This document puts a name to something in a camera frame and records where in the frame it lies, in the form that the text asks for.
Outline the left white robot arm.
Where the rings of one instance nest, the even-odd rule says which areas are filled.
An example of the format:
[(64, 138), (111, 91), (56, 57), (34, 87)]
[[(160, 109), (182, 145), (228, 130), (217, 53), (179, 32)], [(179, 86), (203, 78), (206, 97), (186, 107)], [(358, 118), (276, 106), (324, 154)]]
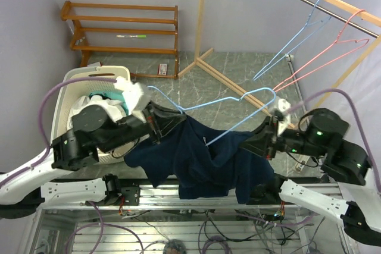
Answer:
[(153, 102), (144, 107), (140, 118), (113, 119), (100, 106), (86, 107), (73, 117), (73, 128), (52, 141), (46, 154), (2, 177), (1, 206), (26, 208), (82, 200), (114, 205), (121, 199), (115, 175), (72, 183), (53, 180), (98, 163), (100, 152), (112, 152), (144, 137), (159, 144), (185, 119), (185, 114)]

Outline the light blue wire hanger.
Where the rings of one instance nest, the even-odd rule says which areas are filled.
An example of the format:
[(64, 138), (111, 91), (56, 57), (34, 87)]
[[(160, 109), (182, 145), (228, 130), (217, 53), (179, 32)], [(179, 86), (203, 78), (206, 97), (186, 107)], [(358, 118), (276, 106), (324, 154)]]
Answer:
[[(272, 69), (275, 65), (277, 65), (280, 61), (282, 61), (287, 55), (289, 55), (291, 52), (293, 52), (296, 48), (301, 46), (305, 41), (307, 41), (309, 38), (314, 36), (317, 32), (319, 32), (332, 18), (331, 16), (327, 16), (325, 18), (322, 18), (320, 20), (311, 22), (311, 18), (314, 14), (314, 11), (317, 9), (317, 6), (321, 0), (316, 0), (316, 2), (313, 5), (313, 8), (311, 9), (308, 18), (305, 22), (305, 24), (302, 26), (302, 28), (296, 32), (289, 40), (288, 42), (275, 54), (275, 56), (267, 63), (265, 64), (252, 78), (253, 81), (258, 80), (261, 76), (263, 76), (266, 72), (268, 72), (270, 69)], [(285, 49), (289, 48), (294, 40), (296, 40), (306, 29), (309, 29), (310, 27), (316, 26), (318, 27), (313, 30), (308, 36), (303, 38), (299, 43), (297, 43), (293, 48), (285, 52)]]

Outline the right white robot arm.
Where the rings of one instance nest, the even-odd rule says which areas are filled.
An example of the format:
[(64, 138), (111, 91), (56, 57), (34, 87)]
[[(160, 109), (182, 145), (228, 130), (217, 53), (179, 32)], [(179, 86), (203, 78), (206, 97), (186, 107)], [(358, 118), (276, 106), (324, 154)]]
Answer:
[(344, 140), (349, 124), (338, 114), (318, 108), (307, 115), (311, 119), (304, 131), (287, 128), (279, 132), (280, 121), (267, 117), (240, 147), (266, 159), (274, 158), (277, 152), (321, 157), (321, 170), (352, 187), (353, 199), (335, 199), (281, 175), (263, 188), (263, 199), (270, 204), (282, 200), (307, 208), (338, 223), (355, 241), (380, 246), (380, 199), (371, 198), (366, 188), (366, 175), (373, 169), (370, 156), (362, 147)]

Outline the white t shirt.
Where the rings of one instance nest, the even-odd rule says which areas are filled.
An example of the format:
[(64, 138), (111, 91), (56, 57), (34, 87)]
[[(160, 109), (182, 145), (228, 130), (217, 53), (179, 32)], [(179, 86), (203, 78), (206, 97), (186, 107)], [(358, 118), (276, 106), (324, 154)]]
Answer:
[(104, 98), (100, 94), (95, 94), (92, 96), (81, 96), (74, 102), (74, 104), (72, 104), (70, 108), (66, 125), (67, 130), (73, 128), (72, 118), (75, 115), (78, 115), (80, 111), (82, 111), (86, 107), (92, 105), (103, 108), (114, 122), (127, 116), (123, 108), (123, 101), (120, 101), (118, 99)]

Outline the navy blue t shirt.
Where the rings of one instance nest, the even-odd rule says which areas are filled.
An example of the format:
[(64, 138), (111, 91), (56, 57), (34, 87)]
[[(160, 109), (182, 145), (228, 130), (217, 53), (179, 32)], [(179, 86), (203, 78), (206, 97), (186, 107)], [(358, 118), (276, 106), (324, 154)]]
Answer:
[(154, 187), (175, 175), (181, 199), (223, 197), (233, 189), (237, 202), (246, 204), (256, 186), (274, 179), (268, 160), (240, 148), (250, 135), (224, 134), (187, 117), (160, 144), (146, 139), (124, 161), (131, 168), (141, 167)]

